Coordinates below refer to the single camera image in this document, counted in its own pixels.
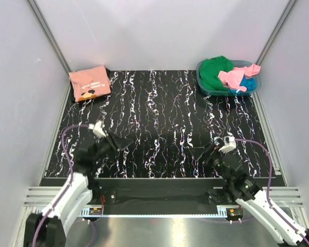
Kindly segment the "green t shirt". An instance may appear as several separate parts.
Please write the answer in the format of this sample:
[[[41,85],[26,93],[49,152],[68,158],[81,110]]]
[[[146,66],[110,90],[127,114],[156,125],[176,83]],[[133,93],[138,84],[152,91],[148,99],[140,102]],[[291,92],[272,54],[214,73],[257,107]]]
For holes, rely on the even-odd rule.
[[[231,60],[224,56],[213,57],[202,61],[199,69],[201,85],[209,91],[228,91],[218,77],[221,71],[229,72],[234,66]]]

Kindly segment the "right orange connector box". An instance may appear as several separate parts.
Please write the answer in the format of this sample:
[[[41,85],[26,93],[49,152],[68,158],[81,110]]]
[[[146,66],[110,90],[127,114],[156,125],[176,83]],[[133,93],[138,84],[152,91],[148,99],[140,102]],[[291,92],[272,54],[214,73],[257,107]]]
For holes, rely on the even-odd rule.
[[[231,217],[237,217],[237,216],[242,216],[244,214],[242,208],[231,208],[228,211],[228,216]]]

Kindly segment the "bright pink t shirt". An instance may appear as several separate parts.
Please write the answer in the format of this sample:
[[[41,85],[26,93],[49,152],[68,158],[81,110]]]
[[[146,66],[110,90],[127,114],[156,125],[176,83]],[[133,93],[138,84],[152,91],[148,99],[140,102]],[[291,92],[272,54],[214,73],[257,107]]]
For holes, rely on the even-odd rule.
[[[223,85],[228,89],[240,89],[245,92],[246,88],[240,86],[243,76],[253,77],[261,71],[261,66],[252,64],[251,66],[244,67],[234,67],[233,70],[229,72],[221,71],[218,75]]]

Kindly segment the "left orange connector box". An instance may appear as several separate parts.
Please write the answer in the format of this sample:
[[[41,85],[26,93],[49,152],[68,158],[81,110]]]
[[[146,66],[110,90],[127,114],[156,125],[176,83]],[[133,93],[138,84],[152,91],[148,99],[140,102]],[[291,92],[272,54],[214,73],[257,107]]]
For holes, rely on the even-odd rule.
[[[102,215],[102,208],[100,207],[90,207],[89,215]]]

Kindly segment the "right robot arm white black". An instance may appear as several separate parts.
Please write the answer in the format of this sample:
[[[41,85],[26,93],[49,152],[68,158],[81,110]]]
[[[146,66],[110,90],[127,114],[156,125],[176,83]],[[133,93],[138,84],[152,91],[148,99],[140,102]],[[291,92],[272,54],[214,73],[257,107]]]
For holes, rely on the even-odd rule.
[[[222,189],[209,189],[210,202],[237,204],[245,208],[272,235],[278,246],[309,246],[309,228],[289,217],[250,175],[237,168],[236,157],[227,155],[228,145],[208,144],[197,161],[212,167],[225,181]]]

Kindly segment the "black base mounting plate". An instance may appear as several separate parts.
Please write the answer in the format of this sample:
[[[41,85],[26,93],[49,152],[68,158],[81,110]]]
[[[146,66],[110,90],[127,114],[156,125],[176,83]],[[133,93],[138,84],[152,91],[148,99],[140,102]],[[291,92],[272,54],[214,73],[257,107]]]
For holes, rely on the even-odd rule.
[[[214,198],[224,186],[220,178],[96,179],[105,196],[104,214],[119,217],[209,215],[217,207],[237,208]]]

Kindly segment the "orange connector box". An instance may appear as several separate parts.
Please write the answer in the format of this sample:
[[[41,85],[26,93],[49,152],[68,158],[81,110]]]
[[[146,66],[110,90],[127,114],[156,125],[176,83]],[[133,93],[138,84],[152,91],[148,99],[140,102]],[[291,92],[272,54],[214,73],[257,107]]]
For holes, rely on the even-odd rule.
[[[237,217],[237,216],[242,216],[244,214],[242,208],[231,208],[228,211],[228,216],[231,217]]]
[[[102,215],[102,208],[100,207],[90,207],[89,215]]]

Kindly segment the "blue t shirt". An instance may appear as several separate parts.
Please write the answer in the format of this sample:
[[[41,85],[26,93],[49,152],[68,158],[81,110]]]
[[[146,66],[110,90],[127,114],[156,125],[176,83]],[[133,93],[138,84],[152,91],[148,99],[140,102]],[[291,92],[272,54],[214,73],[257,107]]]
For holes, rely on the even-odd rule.
[[[245,93],[248,93],[250,91],[254,91],[256,89],[256,80],[252,77],[246,77],[243,76],[240,86],[243,86],[246,88]],[[229,89],[229,91],[231,93],[235,93],[235,94],[241,94],[243,93],[243,91],[241,91],[240,89]]]

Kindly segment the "blue plastic laundry basket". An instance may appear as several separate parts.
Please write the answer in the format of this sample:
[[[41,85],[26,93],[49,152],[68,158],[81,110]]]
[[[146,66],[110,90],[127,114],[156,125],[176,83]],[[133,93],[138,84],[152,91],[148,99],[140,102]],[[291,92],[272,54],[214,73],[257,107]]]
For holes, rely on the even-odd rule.
[[[201,84],[201,76],[200,76],[200,68],[202,65],[202,61],[200,61],[197,66],[196,66],[196,78],[197,78],[197,83],[200,87],[201,92],[206,95],[206,96],[228,96],[228,97],[233,97],[233,96],[249,96],[252,93],[257,92],[261,88],[261,78],[260,74],[256,74],[252,77],[254,81],[254,90],[252,91],[247,91],[247,92],[240,92],[240,93],[233,93],[231,91],[216,91],[216,90],[207,90],[205,89],[202,84]]]

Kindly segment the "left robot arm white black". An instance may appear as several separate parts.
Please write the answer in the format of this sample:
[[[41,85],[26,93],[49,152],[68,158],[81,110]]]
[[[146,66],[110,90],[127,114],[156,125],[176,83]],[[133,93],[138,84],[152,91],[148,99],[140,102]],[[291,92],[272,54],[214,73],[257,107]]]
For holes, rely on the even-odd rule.
[[[82,209],[102,198],[99,182],[94,178],[96,163],[132,143],[130,138],[107,132],[99,143],[80,149],[73,171],[56,196],[40,213],[28,216],[23,246],[65,246],[68,232]]]

